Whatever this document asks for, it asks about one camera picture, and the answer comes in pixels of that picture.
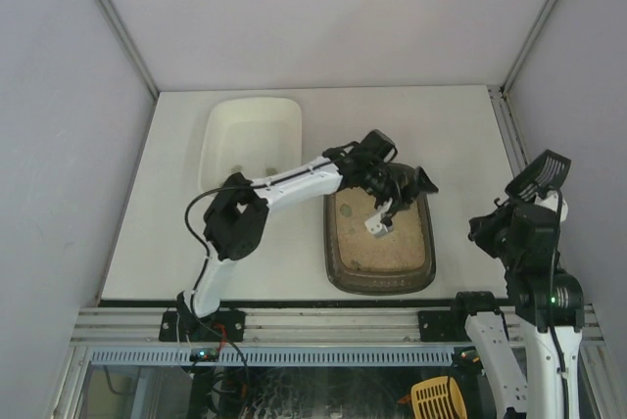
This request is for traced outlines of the brown litter box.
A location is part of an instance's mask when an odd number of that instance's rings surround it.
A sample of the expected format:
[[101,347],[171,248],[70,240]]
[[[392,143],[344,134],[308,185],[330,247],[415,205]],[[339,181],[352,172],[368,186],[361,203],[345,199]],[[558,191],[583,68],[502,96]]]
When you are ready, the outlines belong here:
[[[436,257],[426,194],[392,218],[393,231],[381,238],[368,233],[364,222],[375,201],[360,188],[324,198],[325,267],[329,282],[355,295],[396,296],[428,287],[435,278]],[[352,215],[340,213],[349,206]]]

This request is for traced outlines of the black litter scoop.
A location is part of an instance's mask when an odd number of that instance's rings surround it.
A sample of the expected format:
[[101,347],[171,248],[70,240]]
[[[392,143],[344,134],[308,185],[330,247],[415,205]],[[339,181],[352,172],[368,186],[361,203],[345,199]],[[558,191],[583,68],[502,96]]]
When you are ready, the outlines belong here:
[[571,159],[552,150],[545,150],[528,164],[506,186],[507,197],[517,203],[533,203],[559,190],[571,167]]

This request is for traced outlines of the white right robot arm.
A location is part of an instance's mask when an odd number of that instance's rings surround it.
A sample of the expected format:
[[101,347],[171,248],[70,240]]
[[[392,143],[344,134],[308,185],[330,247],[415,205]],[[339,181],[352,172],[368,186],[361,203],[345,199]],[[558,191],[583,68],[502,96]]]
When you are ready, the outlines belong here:
[[460,292],[452,310],[476,349],[501,418],[577,418],[583,291],[559,268],[565,202],[550,185],[533,200],[511,197],[469,222],[468,238],[505,268],[526,365],[519,366],[503,311],[489,292]]

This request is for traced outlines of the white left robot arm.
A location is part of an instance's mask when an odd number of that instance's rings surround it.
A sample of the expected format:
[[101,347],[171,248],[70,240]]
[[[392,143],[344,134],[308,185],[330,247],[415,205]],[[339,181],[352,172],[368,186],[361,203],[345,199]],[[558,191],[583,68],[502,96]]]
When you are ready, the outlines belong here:
[[257,249],[268,217],[287,207],[358,188],[375,200],[366,230],[376,238],[391,233],[398,212],[419,196],[439,191],[422,167],[395,163],[397,154],[396,144],[373,129],[362,140],[328,148],[297,168],[259,179],[237,171],[221,186],[197,195],[191,206],[210,199],[203,231],[191,233],[205,256],[199,275],[177,296],[178,311],[198,320],[217,312],[234,264]]

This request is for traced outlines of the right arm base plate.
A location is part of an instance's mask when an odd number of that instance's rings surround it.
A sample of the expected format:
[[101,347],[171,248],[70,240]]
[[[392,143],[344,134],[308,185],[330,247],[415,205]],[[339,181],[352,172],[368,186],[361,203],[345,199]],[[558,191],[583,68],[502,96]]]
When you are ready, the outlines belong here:
[[465,321],[467,317],[478,314],[497,315],[507,331],[505,314],[500,310],[468,313],[452,310],[420,310],[417,313],[420,340],[431,344],[469,342]]

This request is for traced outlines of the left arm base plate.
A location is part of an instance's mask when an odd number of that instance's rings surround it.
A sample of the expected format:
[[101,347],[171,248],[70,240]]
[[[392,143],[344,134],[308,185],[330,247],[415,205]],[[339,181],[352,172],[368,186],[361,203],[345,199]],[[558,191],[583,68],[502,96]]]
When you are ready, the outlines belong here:
[[181,316],[177,311],[169,310],[162,316],[159,341],[204,343],[227,340],[239,343],[243,341],[245,327],[246,313],[241,310],[219,310],[201,321],[192,315]]

